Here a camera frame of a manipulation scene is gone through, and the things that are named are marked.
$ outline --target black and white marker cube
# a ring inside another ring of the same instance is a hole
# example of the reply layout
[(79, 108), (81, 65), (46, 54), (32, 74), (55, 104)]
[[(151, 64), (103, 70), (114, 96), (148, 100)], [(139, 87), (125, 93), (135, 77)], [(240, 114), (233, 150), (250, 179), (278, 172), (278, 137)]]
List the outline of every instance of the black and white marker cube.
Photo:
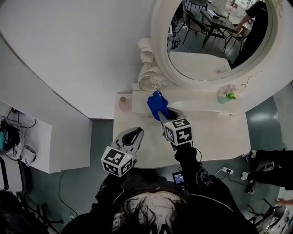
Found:
[(164, 123), (166, 138), (174, 145), (192, 141), (191, 124), (186, 118)]
[(115, 176), (123, 176), (133, 166), (134, 156), (107, 146), (101, 161), (103, 169)]

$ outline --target table leg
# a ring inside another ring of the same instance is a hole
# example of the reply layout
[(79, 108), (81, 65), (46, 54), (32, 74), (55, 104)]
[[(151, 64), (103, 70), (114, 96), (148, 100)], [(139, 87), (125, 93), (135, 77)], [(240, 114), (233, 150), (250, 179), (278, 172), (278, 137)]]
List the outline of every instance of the table leg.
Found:
[(207, 40), (210, 38), (210, 36), (211, 36), (211, 34), (212, 34), (213, 31), (214, 31), (214, 27), (211, 26), (210, 31), (209, 31), (207, 37), (206, 37), (205, 40), (203, 41), (203, 44), (202, 44), (202, 47), (203, 47), (203, 48), (204, 48), (204, 46), (205, 46)]

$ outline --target chair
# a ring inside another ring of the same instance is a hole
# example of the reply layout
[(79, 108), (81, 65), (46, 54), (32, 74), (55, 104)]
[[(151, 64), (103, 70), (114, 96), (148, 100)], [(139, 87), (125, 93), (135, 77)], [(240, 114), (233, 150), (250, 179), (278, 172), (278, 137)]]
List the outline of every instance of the chair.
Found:
[(245, 26), (243, 26), (243, 25), (242, 25), (242, 31), (240, 32), (240, 34), (237, 34), (237, 33), (234, 33), (234, 32), (231, 33), (230, 36), (228, 36), (228, 37), (230, 37), (229, 40), (225, 43), (225, 46), (223, 48), (224, 49), (224, 52), (226, 51), (226, 47), (227, 47), (227, 45), (228, 45), (228, 43), (229, 43), (229, 41), (231, 39), (235, 39), (234, 44), (236, 43), (236, 41), (238, 41), (240, 43), (240, 50), (239, 50), (239, 52), (240, 52), (241, 51), (241, 48), (242, 48), (242, 42), (247, 38), (247, 36), (249, 35), (249, 33), (250, 33), (250, 31)]
[(192, 4), (195, 5), (195, 8), (196, 6), (198, 6), (198, 11), (200, 11), (201, 8), (202, 9), (205, 8), (205, 10), (207, 11), (208, 0), (189, 0), (189, 3), (191, 3), (190, 11), (191, 11)]
[(208, 30), (207, 27), (203, 23), (195, 19), (194, 15), (189, 10), (184, 9), (183, 18), (185, 23), (181, 26), (181, 28), (186, 24), (188, 27), (188, 30), (182, 44), (184, 44), (187, 38), (187, 35), (191, 30), (195, 31), (196, 35), (197, 35), (197, 32), (202, 32), (203, 34), (207, 36), (206, 34)]

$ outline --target power strip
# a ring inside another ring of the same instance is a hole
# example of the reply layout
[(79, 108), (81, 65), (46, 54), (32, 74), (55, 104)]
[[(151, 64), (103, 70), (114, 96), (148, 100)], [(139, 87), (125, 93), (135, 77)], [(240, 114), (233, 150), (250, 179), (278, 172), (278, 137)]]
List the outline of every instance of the power strip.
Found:
[(222, 171), (226, 172), (226, 173), (230, 172), (230, 175), (233, 175), (233, 172), (234, 172), (233, 170), (231, 170), (231, 169), (229, 169), (227, 167), (222, 167)]

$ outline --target screen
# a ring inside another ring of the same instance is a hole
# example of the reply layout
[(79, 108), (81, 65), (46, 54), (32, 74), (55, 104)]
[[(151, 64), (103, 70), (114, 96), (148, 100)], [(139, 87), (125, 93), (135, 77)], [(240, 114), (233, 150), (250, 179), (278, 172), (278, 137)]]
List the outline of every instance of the screen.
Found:
[(174, 179), (176, 184), (184, 183), (183, 176), (181, 174), (174, 175)]

